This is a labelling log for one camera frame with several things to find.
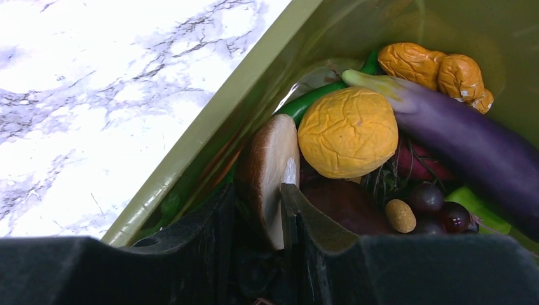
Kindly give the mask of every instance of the green leaf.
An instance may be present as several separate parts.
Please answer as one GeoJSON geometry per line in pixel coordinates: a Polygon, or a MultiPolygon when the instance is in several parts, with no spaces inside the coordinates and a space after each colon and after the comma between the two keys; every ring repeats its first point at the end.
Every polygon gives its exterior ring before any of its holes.
{"type": "MultiPolygon", "coordinates": [[[[461,187],[449,194],[446,201],[454,201],[463,205],[470,213],[475,214],[481,219],[481,222],[490,229],[496,230],[502,234],[508,234],[511,225],[497,216],[488,207],[488,203],[477,197],[469,188],[461,187]]],[[[493,234],[490,230],[479,227],[482,234],[493,234]]]]}

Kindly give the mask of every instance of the marble surface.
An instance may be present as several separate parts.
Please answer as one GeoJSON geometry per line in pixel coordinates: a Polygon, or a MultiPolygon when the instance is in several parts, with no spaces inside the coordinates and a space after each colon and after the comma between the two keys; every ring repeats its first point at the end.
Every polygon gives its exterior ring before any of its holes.
{"type": "Polygon", "coordinates": [[[290,0],[0,2],[0,236],[100,238],[290,0]]]}

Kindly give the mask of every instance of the olive green container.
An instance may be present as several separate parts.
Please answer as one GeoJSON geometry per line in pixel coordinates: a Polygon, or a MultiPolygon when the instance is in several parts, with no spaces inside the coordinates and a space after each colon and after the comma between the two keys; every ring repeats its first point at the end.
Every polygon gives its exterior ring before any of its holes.
{"type": "MultiPolygon", "coordinates": [[[[495,96],[488,116],[539,147],[537,20],[537,0],[292,0],[103,242],[131,245],[173,220],[163,219],[162,211],[175,219],[189,212],[222,179],[245,140],[303,76],[330,58],[361,61],[383,44],[410,41],[474,58],[495,96]]],[[[537,244],[516,237],[539,250],[537,244]]]]}

